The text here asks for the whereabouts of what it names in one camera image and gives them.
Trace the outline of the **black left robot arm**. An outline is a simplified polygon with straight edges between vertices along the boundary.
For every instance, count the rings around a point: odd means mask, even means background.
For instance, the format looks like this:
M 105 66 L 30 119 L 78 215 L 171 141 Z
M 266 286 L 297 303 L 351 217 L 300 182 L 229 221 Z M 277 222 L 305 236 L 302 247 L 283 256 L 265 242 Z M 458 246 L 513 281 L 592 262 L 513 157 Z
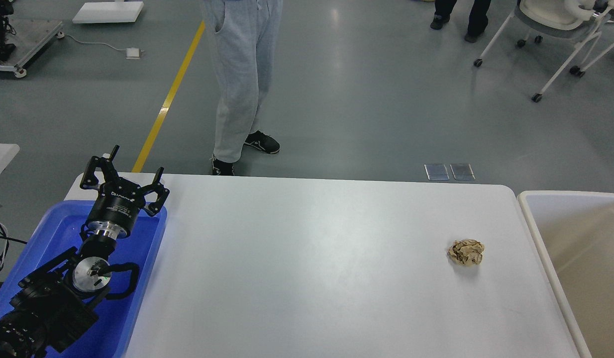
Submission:
M 95 201 L 44 215 L 0 289 L 0 358 L 123 354 L 161 244 L 163 168 L 141 186 L 92 156 L 80 181 Z

